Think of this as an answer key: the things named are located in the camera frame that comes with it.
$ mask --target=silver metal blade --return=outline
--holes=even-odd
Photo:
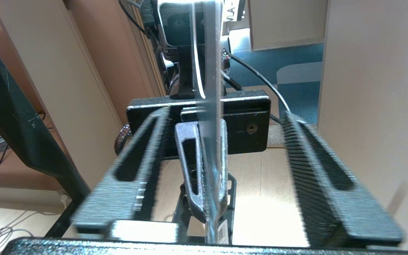
[[[221,186],[221,21],[222,2],[204,2],[205,36],[205,86],[203,88],[199,71],[196,39],[195,3],[191,4],[192,61],[196,105],[204,111],[198,113],[199,133],[203,147],[204,161],[204,210],[206,212],[206,243],[217,243],[217,224],[220,216],[218,189]]]

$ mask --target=barcode label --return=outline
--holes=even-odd
[[[228,220],[223,221],[218,227],[218,244],[228,245],[230,239],[228,235]]]

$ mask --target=textured black plastic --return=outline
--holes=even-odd
[[[285,144],[311,247],[396,246],[403,233],[328,144],[285,113]]]
[[[72,221],[80,233],[103,234],[114,220],[148,221],[169,129],[169,108],[151,113],[86,197]]]
[[[129,242],[92,242],[79,239],[30,239],[11,241],[3,255],[120,255],[120,254],[212,254],[212,255],[408,255],[402,250],[315,250],[289,247],[204,246]]]
[[[228,92],[222,98],[223,119],[228,129],[228,154],[262,152],[267,147],[267,134],[270,116],[270,97],[263,90]],[[147,115],[163,106],[170,106],[171,126],[182,122],[180,111],[196,107],[194,99],[178,100],[173,96],[139,98],[132,100],[127,107],[127,119],[134,134]],[[254,134],[246,132],[249,123],[257,123]],[[165,158],[177,158],[177,145],[174,129],[167,130]]]
[[[228,140],[225,121],[221,120],[220,125],[222,178],[221,187],[217,188],[217,192],[220,205],[219,212],[224,214],[228,207],[228,191],[226,189],[228,183]],[[204,182],[205,169],[198,122],[177,123],[175,125],[175,136],[191,214],[202,223],[205,223],[207,218],[204,211],[206,183]]]
[[[144,27],[155,26],[155,15],[152,0],[142,0],[140,3],[141,19],[143,20]]]

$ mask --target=wooden floor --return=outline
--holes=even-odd
[[[237,180],[233,244],[307,247],[283,148],[229,156],[229,172]],[[164,161],[157,189],[154,221],[171,221],[183,182],[178,160]],[[0,202],[0,228],[12,226],[43,236],[63,208]],[[204,235],[194,220],[189,234]],[[10,239],[28,234],[14,232]],[[73,236],[73,230],[66,237]]]

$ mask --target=black plastic bracket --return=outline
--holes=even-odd
[[[221,187],[217,191],[220,204],[220,212],[225,213],[228,203],[228,139],[226,123],[220,122],[221,126]],[[175,137],[178,148],[178,156],[182,165],[183,181],[185,184],[187,199],[192,215],[205,223],[204,211],[204,163],[201,147],[201,137],[197,121],[177,123]]]
[[[226,212],[219,219],[219,224],[223,221],[228,221],[228,235],[229,245],[232,245],[233,233],[234,233],[234,214],[235,214],[235,200],[237,196],[237,181],[230,173],[228,173],[228,183],[231,183],[231,188],[228,189],[229,205]],[[173,223],[179,225],[181,244],[204,244],[204,236],[187,236],[188,225],[190,224],[191,211],[188,204],[187,193],[185,185],[180,186],[180,195],[177,200],[176,209],[174,211]]]
[[[397,246],[403,233],[328,144],[285,112],[285,144],[311,247]]]
[[[114,220],[149,221],[169,129],[169,107],[151,113],[72,218],[79,233],[104,234]]]
[[[263,90],[245,90],[228,92],[221,102],[223,119],[228,131],[228,154],[262,152],[267,148],[267,134],[270,118],[270,97]],[[174,126],[182,122],[181,111],[184,108],[196,107],[196,100],[178,100],[173,97],[152,97],[132,100],[127,107],[127,119],[133,134],[146,117],[161,107],[171,108],[172,128],[163,135],[167,138],[164,157],[177,158]],[[256,123],[256,132],[249,133],[246,127]]]

